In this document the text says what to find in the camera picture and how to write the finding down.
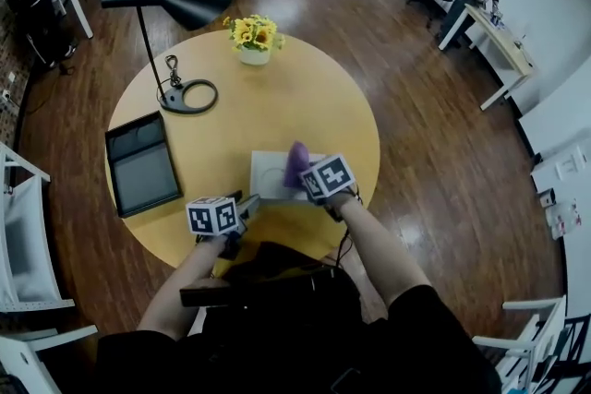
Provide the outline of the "white red-print packets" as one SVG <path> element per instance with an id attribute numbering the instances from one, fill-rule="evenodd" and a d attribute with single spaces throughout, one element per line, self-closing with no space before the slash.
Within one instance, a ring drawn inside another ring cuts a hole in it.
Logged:
<path id="1" fill-rule="evenodd" d="M 546 208 L 547 225 L 553 240 L 558 240 L 582 225 L 576 200 L 557 202 Z"/>

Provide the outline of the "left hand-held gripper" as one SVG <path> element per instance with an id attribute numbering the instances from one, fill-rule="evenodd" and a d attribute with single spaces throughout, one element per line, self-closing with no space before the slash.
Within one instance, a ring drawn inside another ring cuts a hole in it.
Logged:
<path id="1" fill-rule="evenodd" d="M 236 207 L 234 197 L 200 197 L 186 204 L 188 228 L 203 241 L 225 238 L 221 257 L 237 257 L 245 232 L 244 221 L 255 216 L 260 196 L 252 195 Z"/>

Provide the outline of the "black chest-mounted device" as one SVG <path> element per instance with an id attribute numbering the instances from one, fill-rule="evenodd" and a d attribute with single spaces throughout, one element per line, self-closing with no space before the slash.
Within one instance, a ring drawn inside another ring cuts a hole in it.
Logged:
<path id="1" fill-rule="evenodd" d="M 290 304 L 324 289 L 337 275 L 336 268 L 316 265 L 292 268 L 272 277 L 228 282 L 225 286 L 180 290 L 183 306 Z"/>

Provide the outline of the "white rectangular box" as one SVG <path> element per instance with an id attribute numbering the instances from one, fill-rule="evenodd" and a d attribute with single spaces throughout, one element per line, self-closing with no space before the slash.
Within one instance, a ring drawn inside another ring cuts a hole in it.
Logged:
<path id="1" fill-rule="evenodd" d="M 258 195 L 262 204 L 308 203 L 305 190 L 283 185 L 288 156 L 288 151 L 252 151 L 249 194 Z"/>

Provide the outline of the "person's right forearm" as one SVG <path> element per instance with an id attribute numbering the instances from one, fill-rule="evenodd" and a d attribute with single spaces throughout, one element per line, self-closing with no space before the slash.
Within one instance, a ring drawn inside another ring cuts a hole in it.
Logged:
<path id="1" fill-rule="evenodd" d="M 389 231 L 351 194 L 340 192 L 328 205 L 344 220 L 370 282 L 386 306 L 408 290 L 430 286 L 404 242 Z"/>

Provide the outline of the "metal carabiner keychain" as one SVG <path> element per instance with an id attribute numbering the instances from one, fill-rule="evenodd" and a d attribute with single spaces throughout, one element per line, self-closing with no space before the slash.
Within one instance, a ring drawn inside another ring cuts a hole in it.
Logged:
<path id="1" fill-rule="evenodd" d="M 178 75 L 178 58 L 176 55 L 169 54 L 165 56 L 165 63 L 169 68 L 169 79 L 171 86 L 173 88 L 179 88 L 182 82 L 182 79 Z"/>

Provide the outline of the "person's black shirt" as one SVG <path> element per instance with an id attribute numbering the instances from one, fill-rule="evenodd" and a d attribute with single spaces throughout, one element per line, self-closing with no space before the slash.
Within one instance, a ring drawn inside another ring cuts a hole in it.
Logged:
<path id="1" fill-rule="evenodd" d="M 200 333 L 109 335 L 96 394 L 501 394 L 495 368 L 430 286 L 362 320 L 343 272 L 290 304 L 210 309 Z"/>

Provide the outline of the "person's left forearm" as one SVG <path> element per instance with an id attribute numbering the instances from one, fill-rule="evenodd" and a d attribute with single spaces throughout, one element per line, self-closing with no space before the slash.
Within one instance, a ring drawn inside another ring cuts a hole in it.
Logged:
<path id="1" fill-rule="evenodd" d="M 172 340 L 184 338 L 193 326 L 199 309 L 185 307 L 180 291 L 185 288 L 210 289 L 227 286 L 211 276 L 216 259 L 225 248 L 226 238 L 218 236 L 199 242 L 172 273 L 149 303 L 138 331 L 154 331 Z"/>

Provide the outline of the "black desk lamp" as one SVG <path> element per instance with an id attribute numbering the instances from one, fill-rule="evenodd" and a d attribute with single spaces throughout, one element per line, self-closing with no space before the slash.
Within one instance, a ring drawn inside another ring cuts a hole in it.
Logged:
<path id="1" fill-rule="evenodd" d="M 161 108 L 170 113 L 197 115 L 209 111 L 217 102 L 219 92 L 215 85 L 207 79 L 194 79 L 189 82 L 182 81 L 179 88 L 165 90 L 160 80 L 154 56 L 152 54 L 147 28 L 142 12 L 145 6 L 157 6 L 162 8 L 177 24 L 185 30 L 194 31 L 210 25 L 231 4 L 233 0 L 101 0 L 103 8 L 133 7 L 137 11 L 140 31 L 145 44 L 149 64 L 157 84 L 156 99 Z M 185 97 L 189 90 L 206 86 L 213 91 L 213 98 L 207 105 L 193 107 L 186 104 Z"/>

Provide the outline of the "sunflowers in white pot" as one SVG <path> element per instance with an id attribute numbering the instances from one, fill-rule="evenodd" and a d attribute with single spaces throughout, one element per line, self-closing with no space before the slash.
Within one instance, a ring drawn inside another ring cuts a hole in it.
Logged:
<path id="1" fill-rule="evenodd" d="M 269 17 L 253 14 L 244 18 L 226 17 L 223 25 L 240 61 L 247 66 L 265 66 L 274 50 L 283 48 L 285 38 Z"/>

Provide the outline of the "white shelf unit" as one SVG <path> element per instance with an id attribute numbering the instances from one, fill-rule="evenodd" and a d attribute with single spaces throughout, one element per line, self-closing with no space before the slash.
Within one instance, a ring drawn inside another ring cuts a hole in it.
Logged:
<path id="1" fill-rule="evenodd" d="M 0 313 L 73 307 L 54 274 L 44 212 L 43 172 L 0 142 Z"/>
<path id="2" fill-rule="evenodd" d="M 501 394 L 535 394 L 549 369 L 556 363 L 555 350 L 565 328 L 567 296 L 526 301 L 506 301 L 505 311 L 532 313 L 516 339 L 475 336 L 479 347 L 504 350 L 496 365 Z"/>
<path id="3" fill-rule="evenodd" d="M 98 332 L 95 325 L 59 333 L 56 328 L 0 335 L 0 364 L 29 394 L 62 394 L 38 352 L 53 349 Z"/>

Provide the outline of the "purple cloth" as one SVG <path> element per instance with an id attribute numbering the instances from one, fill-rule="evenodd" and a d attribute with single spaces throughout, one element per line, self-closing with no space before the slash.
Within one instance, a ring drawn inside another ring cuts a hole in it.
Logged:
<path id="1" fill-rule="evenodd" d="M 291 189 L 303 189 L 300 174 L 310 168 L 308 148 L 300 141 L 295 141 L 290 148 L 283 175 L 283 186 Z"/>

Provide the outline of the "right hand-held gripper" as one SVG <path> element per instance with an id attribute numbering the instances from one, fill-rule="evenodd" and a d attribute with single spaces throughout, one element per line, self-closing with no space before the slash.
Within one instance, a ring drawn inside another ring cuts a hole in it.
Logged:
<path id="1" fill-rule="evenodd" d="M 300 180 L 314 203 L 320 203 L 356 182 L 343 154 L 331 155 L 314 163 L 300 174 Z"/>

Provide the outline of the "black rectangular tray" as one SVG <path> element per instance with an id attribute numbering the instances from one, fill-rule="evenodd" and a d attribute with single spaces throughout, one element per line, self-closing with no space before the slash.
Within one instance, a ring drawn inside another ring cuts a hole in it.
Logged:
<path id="1" fill-rule="evenodd" d="M 149 113 L 105 133 L 117 214 L 128 218 L 183 196 L 163 116 Z"/>

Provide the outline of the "wooden desk white legs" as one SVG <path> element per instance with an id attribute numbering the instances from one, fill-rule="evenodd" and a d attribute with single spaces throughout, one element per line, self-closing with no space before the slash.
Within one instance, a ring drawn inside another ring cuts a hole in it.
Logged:
<path id="1" fill-rule="evenodd" d="M 483 30 L 484 38 L 490 40 L 497 47 L 517 75 L 513 83 L 501 85 L 495 93 L 480 105 L 480 110 L 485 111 L 499 99 L 509 99 L 513 92 L 534 74 L 535 67 L 525 49 L 517 45 L 516 39 L 507 29 L 494 26 L 490 20 L 490 14 L 486 10 L 469 4 L 464 5 L 464 9 L 458 19 L 456 19 L 448 33 L 440 41 L 439 49 L 441 51 L 447 48 L 453 36 L 467 18 L 474 20 L 475 24 Z"/>

